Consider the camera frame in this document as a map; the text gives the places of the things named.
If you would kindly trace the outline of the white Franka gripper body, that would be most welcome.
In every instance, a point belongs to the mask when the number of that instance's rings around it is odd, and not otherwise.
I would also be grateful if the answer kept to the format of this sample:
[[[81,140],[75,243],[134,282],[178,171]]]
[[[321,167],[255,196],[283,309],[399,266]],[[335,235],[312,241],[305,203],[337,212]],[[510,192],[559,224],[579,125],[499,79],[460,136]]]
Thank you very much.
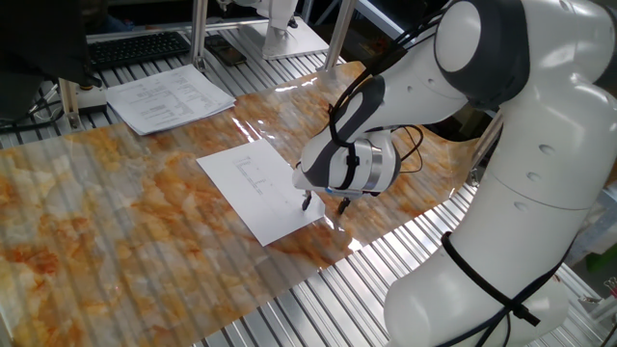
[[[317,187],[312,185],[305,174],[302,171],[301,165],[298,165],[292,174],[292,184],[295,188],[302,191],[311,191],[315,193],[325,193],[326,189],[324,187]]]

